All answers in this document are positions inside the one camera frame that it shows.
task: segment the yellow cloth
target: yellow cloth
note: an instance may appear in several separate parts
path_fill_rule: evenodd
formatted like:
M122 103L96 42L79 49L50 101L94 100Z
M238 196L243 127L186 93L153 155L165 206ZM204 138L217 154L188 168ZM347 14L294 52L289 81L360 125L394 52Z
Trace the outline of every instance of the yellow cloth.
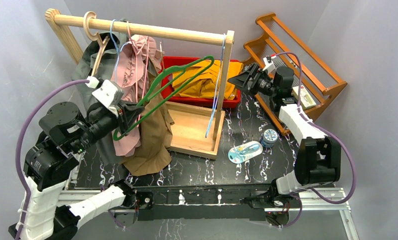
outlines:
M172 82L174 89L179 88L185 81L189 80L203 68L209 65L209 60L201 61L189 67L183 75ZM240 62L230 62L228 65L228 76L232 78L241 73L243 64ZM220 61L215 60L213 65L204 71L202 74L193 79L187 86L180 90L176 97L189 97L189 98L204 98L212 99L214 97L216 81L218 72L220 71ZM176 71L172 74L172 79L180 75L181 71ZM229 82L225 85L224 99L233 100L236 97L235 86Z

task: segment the pink garment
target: pink garment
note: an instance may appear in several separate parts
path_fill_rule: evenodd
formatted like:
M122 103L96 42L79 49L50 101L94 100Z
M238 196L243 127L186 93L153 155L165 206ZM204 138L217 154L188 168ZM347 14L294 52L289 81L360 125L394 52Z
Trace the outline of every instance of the pink garment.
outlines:
M112 74L111 81L116 82L120 87L122 87L124 92L124 95L121 98L122 100L137 103L139 99L143 97L142 93L146 93L149 88L148 75L145 75L147 66L144 63L147 59L147 53L149 53L148 58L153 63L156 72L161 70L162 54L157 50L156 42L152 37L133 35L131 40L138 51L136 52L133 48L132 42L128 41L127 46L125 46L119 53L119 61L116 66L116 75L118 79L115 80L114 72ZM113 146L117 156L132 156L135 152L135 148L140 147L140 145L141 141L138 127L134 128L127 136L123 137L119 141L113 141Z

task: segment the white wall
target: white wall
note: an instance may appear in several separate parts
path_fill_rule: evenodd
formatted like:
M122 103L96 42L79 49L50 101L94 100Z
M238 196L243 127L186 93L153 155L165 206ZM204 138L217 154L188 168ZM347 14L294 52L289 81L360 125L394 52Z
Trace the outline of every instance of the white wall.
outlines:
M263 31L255 19L275 12L297 35L307 41L328 0L65 0L75 16L94 11L100 19L121 19L136 24L223 34L233 30L232 59L249 57L243 44ZM221 47L164 39L167 56L221 57Z
M332 0L308 44L348 82L317 123L355 158L350 204L358 234L398 239L398 0ZM342 164L340 185L349 188L350 167Z
M0 1L0 240L11 239L8 226L18 220L24 196L15 170L15 146L29 112L57 86L70 80L76 65L45 20L45 11L69 11L63 0ZM76 31L83 44L87 43ZM51 100L25 136L22 159L40 132L39 117L58 101L80 99L69 89Z

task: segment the green hanger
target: green hanger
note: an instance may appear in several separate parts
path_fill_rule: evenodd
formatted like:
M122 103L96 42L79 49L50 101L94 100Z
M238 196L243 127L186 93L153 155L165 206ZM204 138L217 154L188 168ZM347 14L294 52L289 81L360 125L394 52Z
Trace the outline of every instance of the green hanger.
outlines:
M151 115L155 110L157 110L162 104L164 104L166 101L168 101L172 96L174 96L176 93L178 93L181 89L183 89L185 86L187 86L193 79L195 79L197 76L205 72L207 69L209 69L213 64L214 64L214 57L213 56L205 56L201 59L198 59L196 61L193 61L189 64L186 64L184 66L170 66L169 68L165 69L161 74L159 74L155 80L152 82L150 85L149 91L144 95L144 97L137 103L137 106L143 106L144 103L149 102L151 99L153 99L156 95L160 94L162 90L164 90L166 87L168 87L171 83L173 83L175 80L177 80L181 75L183 75L186 72L187 68L190 68L191 66L200 63L202 61L210 60L210 63L208 66L200 70L198 73L196 73L194 76L192 76L189 80L185 81L179 88L175 89L170 95L168 95L163 101L161 101L158 105L156 105L152 110L150 110L148 113L146 113L140 120L135 122L131 127L125 132L124 134L121 134L118 136L118 130L115 130L113 133L113 140L114 141L119 141L123 137L125 137L131 130L133 130L137 125L143 122L149 115ZM165 86L161 87L157 92L155 92L152 96L152 92L155 90L155 88L161 84L161 81L166 78L168 75L174 73L174 72L180 72L179 75L174 77L171 81L169 81Z

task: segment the red basket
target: red basket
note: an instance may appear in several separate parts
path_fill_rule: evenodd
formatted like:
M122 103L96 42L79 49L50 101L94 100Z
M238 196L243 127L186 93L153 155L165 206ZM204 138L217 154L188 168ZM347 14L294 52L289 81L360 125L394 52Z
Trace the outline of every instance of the red basket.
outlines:
M195 60L198 60L198 57L183 57L183 56L164 56L163 57L163 64L165 68L169 68L171 66L182 66L189 64ZM164 86L169 82L170 76L167 76L162 80L162 85ZM169 85L167 88L162 90L161 95L163 98L168 97L172 92L174 92L174 88ZM236 91L236 96L233 100L224 99L222 102L223 108L235 108L240 103L241 93L240 90ZM182 96L173 96L169 99L171 102L181 103L181 104L189 104L194 106L201 106L201 107L212 107L213 99L212 98L194 98L194 97L182 97Z

